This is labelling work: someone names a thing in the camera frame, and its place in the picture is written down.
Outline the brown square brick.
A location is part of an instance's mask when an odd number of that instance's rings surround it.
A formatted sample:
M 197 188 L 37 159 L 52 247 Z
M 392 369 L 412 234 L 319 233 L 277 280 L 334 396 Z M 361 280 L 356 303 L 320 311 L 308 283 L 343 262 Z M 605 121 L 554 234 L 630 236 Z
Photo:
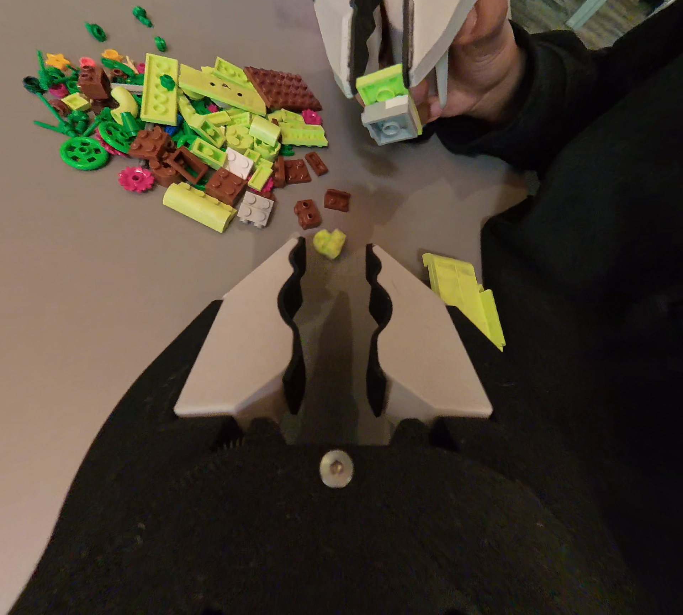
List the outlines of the brown square brick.
M 233 207 L 245 191 L 248 179 L 226 168 L 217 169 L 204 186 L 206 195 Z

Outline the lime curved slope piece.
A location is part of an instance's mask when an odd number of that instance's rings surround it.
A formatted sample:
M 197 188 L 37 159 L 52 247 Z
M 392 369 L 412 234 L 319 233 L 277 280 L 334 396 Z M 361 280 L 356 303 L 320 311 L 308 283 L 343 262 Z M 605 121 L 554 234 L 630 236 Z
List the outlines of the lime curved slope piece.
M 186 183 L 170 185 L 164 193 L 163 205 L 218 233 L 224 233 L 237 214 L 232 206 Z

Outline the person's right forearm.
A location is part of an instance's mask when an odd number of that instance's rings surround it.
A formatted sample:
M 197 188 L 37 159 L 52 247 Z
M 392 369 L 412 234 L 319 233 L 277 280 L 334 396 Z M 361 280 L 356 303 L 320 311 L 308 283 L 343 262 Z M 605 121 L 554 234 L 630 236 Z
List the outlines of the person's right forearm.
M 508 115 L 497 123 L 442 118 L 428 129 L 452 153 L 488 155 L 542 175 L 585 123 L 581 108 L 597 82 L 597 52 L 569 30 L 529 34 L 513 23 L 512 32 L 525 62 Z

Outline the person's black jacket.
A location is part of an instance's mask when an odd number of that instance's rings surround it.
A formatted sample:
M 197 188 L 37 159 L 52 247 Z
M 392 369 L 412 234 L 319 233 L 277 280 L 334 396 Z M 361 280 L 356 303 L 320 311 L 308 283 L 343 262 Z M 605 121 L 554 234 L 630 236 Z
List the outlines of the person's black jacket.
M 682 0 L 592 51 L 585 123 L 482 263 L 638 595 L 681 614 Z

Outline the large lime brick assembly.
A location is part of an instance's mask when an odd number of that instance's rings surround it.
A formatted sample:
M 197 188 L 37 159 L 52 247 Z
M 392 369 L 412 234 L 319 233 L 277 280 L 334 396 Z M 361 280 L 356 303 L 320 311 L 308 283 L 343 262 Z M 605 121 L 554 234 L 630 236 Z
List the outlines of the large lime brick assembly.
M 433 253 L 422 255 L 431 290 L 448 306 L 456 307 L 500 351 L 506 345 L 493 293 L 476 278 L 471 263 Z

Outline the person's right hand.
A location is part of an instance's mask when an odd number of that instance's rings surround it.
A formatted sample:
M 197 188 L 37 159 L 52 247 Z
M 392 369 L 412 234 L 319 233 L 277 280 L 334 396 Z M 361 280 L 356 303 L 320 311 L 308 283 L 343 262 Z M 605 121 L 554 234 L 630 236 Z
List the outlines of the person's right hand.
M 500 124 L 513 115 L 525 55 L 508 20 L 509 0 L 477 0 L 449 48 L 448 97 L 444 106 L 428 81 L 412 90 L 422 124 L 468 116 Z

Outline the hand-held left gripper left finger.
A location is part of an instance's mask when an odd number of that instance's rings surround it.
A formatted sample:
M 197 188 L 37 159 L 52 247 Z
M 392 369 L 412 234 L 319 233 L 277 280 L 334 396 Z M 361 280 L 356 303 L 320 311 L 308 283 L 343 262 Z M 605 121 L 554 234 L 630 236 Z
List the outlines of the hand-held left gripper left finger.
M 305 238 L 295 236 L 222 297 L 176 416 L 228 415 L 245 429 L 299 413 L 306 371 L 295 315 L 305 271 Z

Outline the pile of loose toy bricks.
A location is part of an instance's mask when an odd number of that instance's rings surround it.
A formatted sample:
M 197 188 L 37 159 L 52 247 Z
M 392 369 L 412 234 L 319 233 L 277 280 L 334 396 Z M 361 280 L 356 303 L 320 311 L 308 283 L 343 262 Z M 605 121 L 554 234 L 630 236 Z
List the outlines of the pile of loose toy bricks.
M 59 157 L 80 172 L 133 161 L 118 175 L 126 191 L 188 184 L 191 192 L 228 202 L 244 188 L 269 197 L 274 186 L 304 183 L 294 177 L 295 149 L 308 149 L 303 168 L 327 169 L 316 149 L 329 146 L 322 106 L 300 75 L 257 67 L 242 69 L 217 57 L 201 68 L 154 51 L 135 61 L 114 48 L 98 60 L 74 63 L 38 50 L 38 71 L 23 88 L 55 117 L 35 126 L 64 137 Z

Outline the small lime brown brick block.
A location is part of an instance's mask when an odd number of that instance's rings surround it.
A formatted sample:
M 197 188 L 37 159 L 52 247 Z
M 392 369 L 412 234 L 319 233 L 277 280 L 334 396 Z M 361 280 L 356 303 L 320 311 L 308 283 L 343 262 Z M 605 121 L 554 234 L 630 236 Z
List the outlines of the small lime brown brick block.
M 377 145 L 422 135 L 422 122 L 411 92 L 404 85 L 401 63 L 358 77 L 356 91 L 364 106 L 361 121 Z

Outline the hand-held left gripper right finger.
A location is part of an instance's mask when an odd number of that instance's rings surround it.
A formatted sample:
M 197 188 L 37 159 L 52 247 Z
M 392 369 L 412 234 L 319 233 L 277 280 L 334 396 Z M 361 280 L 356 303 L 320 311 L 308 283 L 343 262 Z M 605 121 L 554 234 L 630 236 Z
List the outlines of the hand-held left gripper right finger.
M 490 418 L 492 404 L 445 303 L 379 245 L 365 247 L 371 338 L 366 395 L 373 415 L 427 426 Z

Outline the lime dome piece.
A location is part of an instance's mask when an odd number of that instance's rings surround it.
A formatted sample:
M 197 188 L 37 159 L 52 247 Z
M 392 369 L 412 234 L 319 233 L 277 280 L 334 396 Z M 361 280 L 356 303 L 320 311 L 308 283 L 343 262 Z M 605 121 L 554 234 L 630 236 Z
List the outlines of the lime dome piece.
M 339 257 L 345 244 L 346 234 L 339 229 L 332 232 L 321 229 L 313 236 L 314 250 L 329 261 Z

